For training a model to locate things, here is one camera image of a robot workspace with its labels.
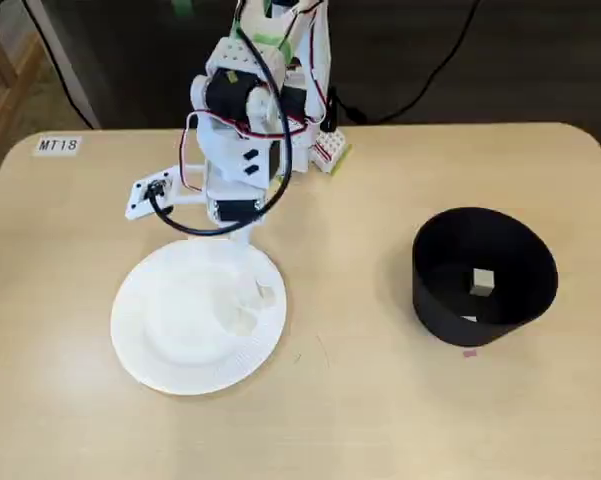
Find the beige cube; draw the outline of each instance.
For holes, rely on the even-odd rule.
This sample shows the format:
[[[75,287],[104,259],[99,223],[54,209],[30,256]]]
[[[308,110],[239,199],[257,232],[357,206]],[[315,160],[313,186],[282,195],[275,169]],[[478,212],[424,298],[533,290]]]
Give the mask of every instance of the beige cube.
[[[473,269],[471,278],[471,295],[478,297],[488,297],[495,288],[495,276],[491,270],[483,270],[481,268]]]

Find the paper plate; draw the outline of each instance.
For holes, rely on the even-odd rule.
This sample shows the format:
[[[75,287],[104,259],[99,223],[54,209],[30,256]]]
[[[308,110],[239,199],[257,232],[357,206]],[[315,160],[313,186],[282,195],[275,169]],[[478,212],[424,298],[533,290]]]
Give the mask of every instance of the paper plate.
[[[286,311],[282,276],[264,253],[226,239],[182,240],[129,273],[113,303],[111,340],[138,382],[200,395],[262,365]]]

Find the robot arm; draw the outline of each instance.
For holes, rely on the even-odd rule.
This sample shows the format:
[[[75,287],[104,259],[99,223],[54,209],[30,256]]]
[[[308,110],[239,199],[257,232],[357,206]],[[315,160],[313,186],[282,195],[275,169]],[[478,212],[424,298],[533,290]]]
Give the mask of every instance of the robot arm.
[[[170,175],[161,172],[166,192],[161,207],[204,203],[208,216],[224,227],[253,218],[264,205],[271,180],[287,168],[285,150],[277,148],[284,138],[279,110],[263,69],[237,35],[238,27],[259,50],[281,92],[292,135],[291,167],[306,172],[313,160],[330,170],[324,168],[325,152],[343,139],[340,132],[320,131],[327,115],[325,92],[331,67],[328,0],[273,0],[271,17],[266,14],[266,2],[239,1],[231,34],[216,45],[206,75],[193,80],[194,110],[187,118],[187,129],[196,115],[205,165],[186,164],[185,130],[178,175],[174,169]],[[336,156],[331,160],[335,164]],[[188,184],[191,171],[202,171],[202,188]],[[159,175],[141,182],[155,181]],[[184,189],[197,193],[182,195]],[[153,212],[143,201],[144,189],[136,190],[137,198],[130,200],[136,207],[127,209],[129,218]]]

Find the wooden table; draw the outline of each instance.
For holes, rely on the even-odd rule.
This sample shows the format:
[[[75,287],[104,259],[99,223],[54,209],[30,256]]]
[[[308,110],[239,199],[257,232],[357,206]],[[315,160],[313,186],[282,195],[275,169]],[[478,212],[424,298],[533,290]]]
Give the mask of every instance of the wooden table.
[[[288,286],[276,352],[197,398],[135,383],[109,338],[125,275],[181,238],[123,215],[179,133],[84,133],[75,158],[17,145],[0,172],[0,479],[601,480],[599,145],[557,124],[347,134],[338,173],[296,175],[255,232]],[[410,297],[416,230],[465,205],[526,223],[560,271],[543,317],[469,358]]]

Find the black cylindrical container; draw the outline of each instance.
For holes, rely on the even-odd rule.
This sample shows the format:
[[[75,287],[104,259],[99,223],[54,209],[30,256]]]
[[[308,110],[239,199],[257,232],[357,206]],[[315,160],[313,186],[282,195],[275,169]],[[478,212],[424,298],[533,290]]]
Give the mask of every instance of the black cylindrical container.
[[[494,272],[495,288],[487,297],[470,293],[474,268]],[[485,345],[542,315],[557,290],[558,271],[547,246],[503,213],[447,210],[414,240],[413,306],[445,342]]]

